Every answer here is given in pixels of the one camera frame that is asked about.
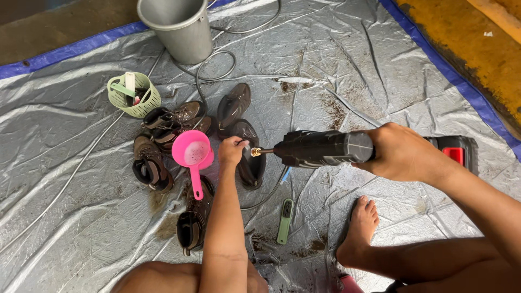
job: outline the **bare foot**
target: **bare foot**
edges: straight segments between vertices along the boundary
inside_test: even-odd
[[[351,215],[348,235],[337,250],[337,260],[345,267],[355,267],[363,251],[371,245],[371,238],[380,222],[375,201],[367,203],[367,196],[361,196]]]

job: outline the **pressure washer nozzle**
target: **pressure washer nozzle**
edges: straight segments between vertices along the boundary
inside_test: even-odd
[[[261,148],[252,148],[251,150],[251,155],[252,157],[257,157],[257,156],[260,156],[262,154],[270,154],[272,153],[274,150],[273,149],[261,149]]]

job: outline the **soapy water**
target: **soapy water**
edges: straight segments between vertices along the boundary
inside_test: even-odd
[[[184,162],[187,165],[199,164],[208,154],[208,148],[209,145],[204,141],[194,141],[190,143],[184,151]]]

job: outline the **red battery latch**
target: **red battery latch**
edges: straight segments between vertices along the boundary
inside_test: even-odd
[[[465,150],[463,148],[443,148],[442,152],[449,156],[451,159],[458,162],[460,165],[465,166]]]

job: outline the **hiking boot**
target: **hiking boot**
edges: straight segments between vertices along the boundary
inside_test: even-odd
[[[259,147],[259,137],[253,126],[245,119],[236,120],[230,126],[230,136],[248,139],[250,143],[242,149],[242,158],[237,165],[242,186],[247,190],[255,190],[262,185],[262,176],[266,169],[266,154],[251,156],[252,148]]]
[[[173,179],[163,164],[163,155],[150,141],[150,136],[140,134],[134,139],[134,163],[132,170],[139,182],[163,194],[172,189]]]
[[[141,127],[152,130],[165,122],[175,120],[179,123],[183,123],[195,117],[201,117],[203,113],[204,105],[199,101],[182,103],[173,111],[165,107],[158,107],[150,111],[150,113],[143,118]]]
[[[157,143],[161,151],[172,156],[173,141],[181,133],[192,130],[199,119],[201,118],[196,117],[183,123],[178,123],[174,120],[165,122],[152,131],[152,140]],[[203,121],[201,121],[201,123],[199,123],[199,125],[195,128],[195,130],[199,130],[209,137],[214,132],[216,124],[217,122],[215,117],[206,116],[203,118]]]
[[[242,117],[252,100],[250,87],[246,83],[237,84],[229,94],[222,97],[217,108],[219,128],[217,136],[224,140],[230,135],[230,125]]]
[[[194,198],[192,185],[187,193],[187,210],[177,220],[177,239],[183,248],[183,254],[190,256],[190,251],[203,249],[204,235],[208,216],[215,196],[215,188],[210,179],[201,175],[203,199]]]

